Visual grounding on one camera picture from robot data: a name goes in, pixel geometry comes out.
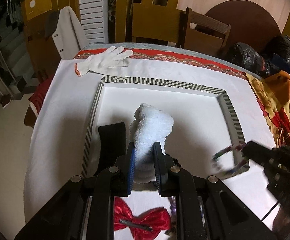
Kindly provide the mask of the white fluffy scrunchie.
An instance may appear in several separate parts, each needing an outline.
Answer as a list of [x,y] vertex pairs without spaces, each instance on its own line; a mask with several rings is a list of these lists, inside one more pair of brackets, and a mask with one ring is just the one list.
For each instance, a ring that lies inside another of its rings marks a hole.
[[134,181],[145,184],[155,180],[153,146],[156,142],[165,150],[166,137],[172,132],[174,119],[170,114],[142,103],[130,125],[130,141],[135,147]]

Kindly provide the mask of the red satin bow clip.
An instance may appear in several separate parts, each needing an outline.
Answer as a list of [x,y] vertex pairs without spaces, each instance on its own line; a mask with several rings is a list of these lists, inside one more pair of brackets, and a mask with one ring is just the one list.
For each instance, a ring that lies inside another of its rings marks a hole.
[[134,216],[127,203],[114,198],[114,231],[128,228],[133,239],[156,239],[161,231],[172,228],[172,221],[164,207],[156,207]]

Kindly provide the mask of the black white striped tray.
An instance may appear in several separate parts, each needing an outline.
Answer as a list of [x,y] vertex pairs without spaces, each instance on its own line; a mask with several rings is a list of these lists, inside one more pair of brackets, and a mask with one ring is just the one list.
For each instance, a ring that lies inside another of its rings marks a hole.
[[145,103],[174,119],[165,152],[193,175],[230,178],[249,170],[238,150],[217,157],[245,139],[234,106],[223,89],[145,77],[108,77],[98,84],[86,131],[83,171],[97,170],[101,142],[99,126],[124,122],[130,127],[135,111]]

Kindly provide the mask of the white table cloth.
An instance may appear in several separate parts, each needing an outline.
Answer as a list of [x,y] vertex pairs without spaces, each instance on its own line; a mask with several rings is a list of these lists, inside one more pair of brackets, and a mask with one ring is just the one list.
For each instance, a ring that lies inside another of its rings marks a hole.
[[[246,140],[275,145],[255,94],[247,80],[189,64],[133,59],[128,76],[182,81],[225,89],[234,106]],[[80,174],[89,114],[101,75],[78,77],[74,61],[61,61],[44,99],[31,137],[24,181],[24,215],[29,221],[74,175]],[[228,138],[221,135],[212,100],[203,110],[191,95],[159,95],[154,92],[114,90],[102,123],[123,121],[130,125],[137,107],[147,103],[168,112],[174,119],[165,149],[196,176],[206,176],[210,156]]]

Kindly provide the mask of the floral orange yellow blanket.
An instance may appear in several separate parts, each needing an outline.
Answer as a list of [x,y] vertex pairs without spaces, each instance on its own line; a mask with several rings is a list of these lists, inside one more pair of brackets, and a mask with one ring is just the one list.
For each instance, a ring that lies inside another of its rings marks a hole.
[[290,147],[290,75],[280,71],[265,79],[246,73],[276,147]]

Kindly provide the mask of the white cotton glove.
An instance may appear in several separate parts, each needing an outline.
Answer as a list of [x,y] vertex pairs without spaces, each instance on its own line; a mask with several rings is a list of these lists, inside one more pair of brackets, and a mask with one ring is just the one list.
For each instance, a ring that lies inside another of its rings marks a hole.
[[117,70],[129,66],[132,55],[133,51],[130,49],[124,50],[124,47],[111,46],[102,53],[91,55],[84,61],[75,63],[74,71],[78,77],[88,72],[111,75]]

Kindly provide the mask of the red patterned table runner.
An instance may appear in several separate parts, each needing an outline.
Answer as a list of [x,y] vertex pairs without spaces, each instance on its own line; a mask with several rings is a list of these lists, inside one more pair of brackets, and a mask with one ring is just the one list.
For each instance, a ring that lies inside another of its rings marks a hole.
[[245,75],[233,68],[201,58],[182,58],[181,54],[162,53],[147,55],[148,50],[134,52],[130,64],[109,76],[151,77],[186,82],[209,83],[230,82],[235,78],[245,80]]

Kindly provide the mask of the black plastic bag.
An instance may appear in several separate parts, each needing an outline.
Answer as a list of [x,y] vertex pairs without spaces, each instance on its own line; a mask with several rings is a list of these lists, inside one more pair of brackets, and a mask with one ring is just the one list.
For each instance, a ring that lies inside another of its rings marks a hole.
[[270,66],[265,59],[245,43],[237,42],[231,46],[225,59],[263,78],[271,74]]

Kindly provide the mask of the wooden chair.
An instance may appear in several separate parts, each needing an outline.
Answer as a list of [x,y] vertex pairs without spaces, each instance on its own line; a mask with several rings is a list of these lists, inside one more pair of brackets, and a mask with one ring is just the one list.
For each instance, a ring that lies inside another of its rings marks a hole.
[[208,16],[161,5],[134,3],[133,41],[156,40],[175,43],[178,48],[219,56],[226,45],[231,25]]

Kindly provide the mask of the dark round headboard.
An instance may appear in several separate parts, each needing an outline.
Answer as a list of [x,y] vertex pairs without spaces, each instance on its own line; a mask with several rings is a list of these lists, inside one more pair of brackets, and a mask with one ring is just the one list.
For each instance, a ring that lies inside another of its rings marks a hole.
[[224,53],[241,42],[249,45],[258,53],[281,31],[272,17],[260,5],[247,0],[229,0],[211,8],[206,16],[231,25]]

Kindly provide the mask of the white louvered door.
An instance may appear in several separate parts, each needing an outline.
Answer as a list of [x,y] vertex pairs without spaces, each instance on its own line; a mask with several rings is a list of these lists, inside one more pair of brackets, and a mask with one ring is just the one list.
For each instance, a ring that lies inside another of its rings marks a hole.
[[79,0],[79,13],[88,42],[107,44],[108,0]]

